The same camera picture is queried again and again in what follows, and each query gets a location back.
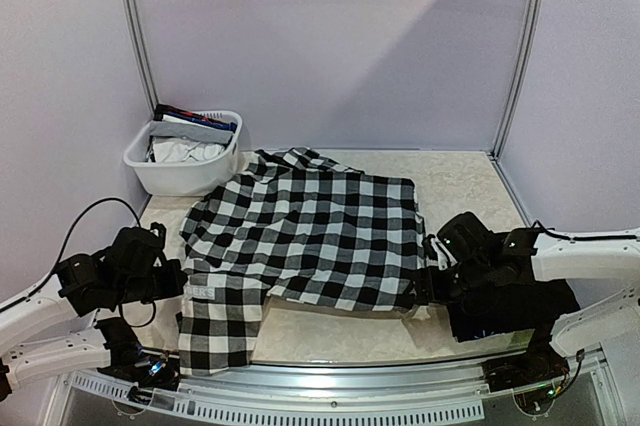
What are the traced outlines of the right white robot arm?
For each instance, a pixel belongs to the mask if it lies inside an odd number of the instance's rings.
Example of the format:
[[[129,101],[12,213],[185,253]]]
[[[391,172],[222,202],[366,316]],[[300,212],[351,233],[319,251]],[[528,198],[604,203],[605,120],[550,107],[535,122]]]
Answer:
[[[414,285],[423,303],[460,305],[469,299],[485,303],[491,290],[566,279],[618,279],[626,285],[594,304],[561,314],[542,343],[518,358],[517,373],[524,381],[537,382],[554,368],[556,355],[568,357],[638,328],[638,229],[570,233],[537,224],[498,233],[467,211],[427,237],[426,264]]]

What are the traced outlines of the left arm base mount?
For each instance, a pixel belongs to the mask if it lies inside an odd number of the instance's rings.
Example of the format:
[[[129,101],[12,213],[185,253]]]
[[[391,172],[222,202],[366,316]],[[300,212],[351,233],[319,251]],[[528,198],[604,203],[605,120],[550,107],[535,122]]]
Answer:
[[[143,347],[134,364],[108,366],[97,371],[105,376],[136,383],[141,389],[177,391],[180,384],[180,361],[177,351]]]

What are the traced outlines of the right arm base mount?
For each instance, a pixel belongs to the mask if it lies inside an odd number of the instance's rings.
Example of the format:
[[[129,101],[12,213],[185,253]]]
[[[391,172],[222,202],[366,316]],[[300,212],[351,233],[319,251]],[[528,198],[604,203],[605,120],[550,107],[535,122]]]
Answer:
[[[548,344],[530,347],[520,354],[484,361],[481,368],[491,392],[550,381],[565,377],[570,371],[567,359]]]

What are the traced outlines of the black white plaid shirt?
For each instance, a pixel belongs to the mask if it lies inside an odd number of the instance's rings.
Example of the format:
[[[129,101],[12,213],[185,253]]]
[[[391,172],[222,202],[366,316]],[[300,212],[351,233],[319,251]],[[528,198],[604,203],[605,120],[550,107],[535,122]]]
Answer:
[[[416,187],[308,148],[257,151],[188,211],[180,368],[249,364],[272,299],[347,312],[406,312],[425,260]]]

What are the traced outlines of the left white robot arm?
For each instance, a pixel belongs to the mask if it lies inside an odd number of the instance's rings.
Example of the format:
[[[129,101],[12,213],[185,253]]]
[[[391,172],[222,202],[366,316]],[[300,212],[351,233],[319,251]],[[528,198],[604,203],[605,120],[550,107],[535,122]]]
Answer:
[[[176,389],[178,364],[150,354],[123,307],[179,297],[187,276],[164,253],[166,228],[125,227],[113,244],[57,262],[40,284],[1,305],[1,396],[32,382],[96,369],[135,389]]]

